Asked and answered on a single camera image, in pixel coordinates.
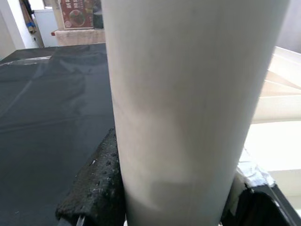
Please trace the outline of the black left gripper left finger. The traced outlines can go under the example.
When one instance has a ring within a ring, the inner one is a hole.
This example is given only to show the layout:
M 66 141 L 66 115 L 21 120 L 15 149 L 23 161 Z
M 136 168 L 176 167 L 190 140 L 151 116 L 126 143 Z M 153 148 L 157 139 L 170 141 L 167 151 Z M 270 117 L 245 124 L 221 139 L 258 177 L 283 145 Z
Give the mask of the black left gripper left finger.
M 122 226 L 126 204 L 115 129 L 77 173 L 55 216 L 60 226 Z

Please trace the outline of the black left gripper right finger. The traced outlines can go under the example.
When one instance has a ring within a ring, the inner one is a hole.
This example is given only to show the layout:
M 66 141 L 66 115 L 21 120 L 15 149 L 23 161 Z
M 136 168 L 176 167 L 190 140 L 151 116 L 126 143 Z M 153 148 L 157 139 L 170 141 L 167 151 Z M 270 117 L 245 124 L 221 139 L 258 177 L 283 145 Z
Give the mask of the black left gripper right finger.
M 222 226 L 299 226 L 274 178 L 255 162 L 239 162 L 221 217 Z

